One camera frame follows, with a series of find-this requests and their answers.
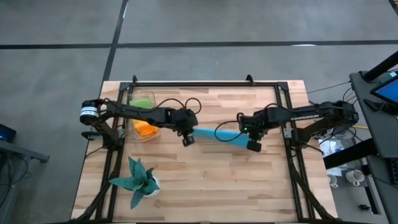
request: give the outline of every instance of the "white mug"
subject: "white mug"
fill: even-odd
[[[346,179],[357,187],[365,179],[365,175],[360,170],[352,170],[346,173]]]
[[[336,177],[335,175],[333,175],[333,174],[328,174],[328,180],[329,180],[329,185],[330,185],[330,187],[338,188],[338,185],[337,185],[337,177]]]

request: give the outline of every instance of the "computer screen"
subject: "computer screen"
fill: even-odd
[[[373,89],[371,93],[398,106],[398,76]]]

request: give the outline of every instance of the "gray concrete floor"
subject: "gray concrete floor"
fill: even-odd
[[[122,0],[1,0],[2,44],[111,43]],[[119,42],[296,41],[398,39],[387,0],[130,0]],[[396,45],[118,49],[110,80],[305,80],[308,91],[346,82]],[[13,223],[70,217],[87,142],[80,136],[83,100],[100,91],[109,49],[0,50],[0,123],[17,143],[51,154],[31,162]],[[309,94],[340,100],[349,84]],[[366,125],[363,117],[359,125]],[[369,133],[358,134],[366,139]],[[368,215],[363,190],[333,191],[339,217],[385,223]]]

